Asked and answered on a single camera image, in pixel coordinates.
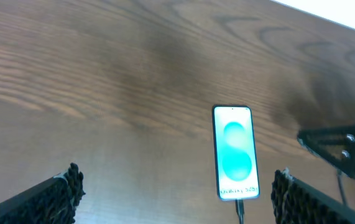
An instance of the phone screen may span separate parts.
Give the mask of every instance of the phone screen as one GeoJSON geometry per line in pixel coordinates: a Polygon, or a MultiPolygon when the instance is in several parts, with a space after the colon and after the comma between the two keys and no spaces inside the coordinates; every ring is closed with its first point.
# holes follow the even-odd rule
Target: phone screen
{"type": "Polygon", "coordinates": [[[220,199],[258,197],[260,187],[251,109],[214,106],[213,133],[220,199]]]}

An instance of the blue screen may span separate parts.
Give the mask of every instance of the blue screen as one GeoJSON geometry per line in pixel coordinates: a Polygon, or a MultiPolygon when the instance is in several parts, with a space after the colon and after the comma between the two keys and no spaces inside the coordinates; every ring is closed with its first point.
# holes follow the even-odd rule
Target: blue screen
{"type": "Polygon", "coordinates": [[[238,106],[215,107],[214,133],[221,199],[258,197],[260,189],[251,110],[238,106]]]}

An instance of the black textured grip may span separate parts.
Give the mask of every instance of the black textured grip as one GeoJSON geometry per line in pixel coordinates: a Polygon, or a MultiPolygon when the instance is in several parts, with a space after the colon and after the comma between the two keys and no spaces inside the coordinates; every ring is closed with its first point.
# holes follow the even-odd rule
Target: black textured grip
{"type": "Polygon", "coordinates": [[[271,201],[277,224],[355,223],[355,211],[292,177],[288,171],[275,172],[271,201]]]}
{"type": "Polygon", "coordinates": [[[74,223],[76,206],[85,194],[83,174],[71,163],[62,176],[0,203],[0,223],[74,223]]]}

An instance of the table top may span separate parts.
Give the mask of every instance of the table top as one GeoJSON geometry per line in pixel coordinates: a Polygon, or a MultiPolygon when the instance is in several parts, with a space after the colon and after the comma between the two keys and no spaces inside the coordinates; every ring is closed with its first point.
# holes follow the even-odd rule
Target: table top
{"type": "Polygon", "coordinates": [[[217,103],[253,112],[248,223],[273,222],[276,169],[341,200],[295,135],[355,123],[355,31],[266,0],[0,0],[0,202],[75,162],[78,223],[237,223],[216,195],[217,103]]]}

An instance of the teal circle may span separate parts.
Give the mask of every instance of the teal circle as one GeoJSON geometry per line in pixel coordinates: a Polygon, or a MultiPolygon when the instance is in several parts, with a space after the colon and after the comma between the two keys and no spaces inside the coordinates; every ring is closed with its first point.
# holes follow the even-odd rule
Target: teal circle
{"type": "Polygon", "coordinates": [[[251,158],[240,149],[229,149],[222,163],[224,173],[233,181],[245,180],[252,171],[251,158]]]}
{"type": "Polygon", "coordinates": [[[238,122],[230,122],[224,127],[224,140],[232,147],[245,146],[245,129],[238,122]]]}

